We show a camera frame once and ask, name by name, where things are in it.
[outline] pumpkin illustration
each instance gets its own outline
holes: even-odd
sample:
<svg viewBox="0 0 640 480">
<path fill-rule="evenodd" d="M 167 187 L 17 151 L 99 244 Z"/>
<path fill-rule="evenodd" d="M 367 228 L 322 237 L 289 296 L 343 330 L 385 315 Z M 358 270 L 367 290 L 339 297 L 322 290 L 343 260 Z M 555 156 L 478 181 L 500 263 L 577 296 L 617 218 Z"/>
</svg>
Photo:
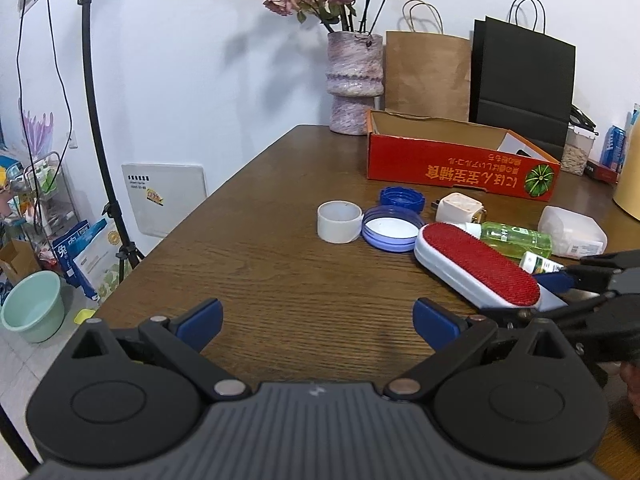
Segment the pumpkin illustration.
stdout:
<svg viewBox="0 0 640 480">
<path fill-rule="evenodd" d="M 539 164 L 527 173 L 524 189 L 533 198 L 544 195 L 554 180 L 554 170 L 548 164 Z"/>
</svg>

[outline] pink textured vase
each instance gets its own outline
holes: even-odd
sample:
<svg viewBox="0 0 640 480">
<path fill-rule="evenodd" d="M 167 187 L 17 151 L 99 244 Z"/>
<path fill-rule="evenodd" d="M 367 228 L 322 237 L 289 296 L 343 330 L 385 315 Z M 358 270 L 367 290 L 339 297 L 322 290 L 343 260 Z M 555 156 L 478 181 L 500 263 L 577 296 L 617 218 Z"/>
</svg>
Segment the pink textured vase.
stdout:
<svg viewBox="0 0 640 480">
<path fill-rule="evenodd" d="M 366 114 L 382 85 L 382 36 L 332 32 L 328 46 L 326 85 L 334 95 L 330 128 L 346 135 L 366 135 Z"/>
</svg>

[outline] blue plastic lid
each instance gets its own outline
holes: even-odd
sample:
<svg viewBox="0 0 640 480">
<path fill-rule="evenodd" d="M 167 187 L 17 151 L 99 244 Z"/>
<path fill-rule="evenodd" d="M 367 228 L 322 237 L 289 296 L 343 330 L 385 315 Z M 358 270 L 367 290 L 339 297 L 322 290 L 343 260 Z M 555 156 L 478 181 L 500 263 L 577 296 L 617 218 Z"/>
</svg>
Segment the blue plastic lid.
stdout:
<svg viewBox="0 0 640 480">
<path fill-rule="evenodd" d="M 421 213 L 424 209 L 424 195 L 408 187 L 385 187 L 380 191 L 380 205 L 394 205 Z"/>
<path fill-rule="evenodd" d="M 364 213 L 362 237 L 377 249 L 407 253 L 414 250 L 415 240 L 424 223 L 410 209 L 381 205 Z"/>
</svg>

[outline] cardboard box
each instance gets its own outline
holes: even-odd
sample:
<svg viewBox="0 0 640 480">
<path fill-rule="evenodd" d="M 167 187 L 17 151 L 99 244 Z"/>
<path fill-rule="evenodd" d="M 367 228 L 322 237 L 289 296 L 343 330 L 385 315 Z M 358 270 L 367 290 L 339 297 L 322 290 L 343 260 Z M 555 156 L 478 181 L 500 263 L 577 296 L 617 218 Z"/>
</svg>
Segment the cardboard box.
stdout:
<svg viewBox="0 0 640 480">
<path fill-rule="evenodd" d="M 590 176 L 593 180 L 601 180 L 609 184 L 616 184 L 618 182 L 617 171 L 607 168 L 606 166 L 603 166 L 591 159 L 587 161 L 587 165 L 584 168 L 584 174 L 586 176 Z"/>
<path fill-rule="evenodd" d="M 369 113 L 372 180 L 468 187 L 548 201 L 560 163 L 502 128 L 372 111 Z"/>
<path fill-rule="evenodd" d="M 0 249 L 0 267 L 13 286 L 41 270 L 31 244 L 21 240 L 9 240 Z"/>
</svg>

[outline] red bristle pad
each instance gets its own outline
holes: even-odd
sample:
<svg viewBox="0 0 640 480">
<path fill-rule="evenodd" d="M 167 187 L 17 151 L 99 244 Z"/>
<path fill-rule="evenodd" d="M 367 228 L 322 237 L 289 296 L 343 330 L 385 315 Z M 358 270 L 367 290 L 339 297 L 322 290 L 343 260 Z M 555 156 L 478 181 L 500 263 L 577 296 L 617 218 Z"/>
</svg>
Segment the red bristle pad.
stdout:
<svg viewBox="0 0 640 480">
<path fill-rule="evenodd" d="M 509 303 L 531 306 L 540 299 L 538 282 L 530 274 L 462 229 L 438 222 L 427 225 L 422 237 Z"/>
</svg>

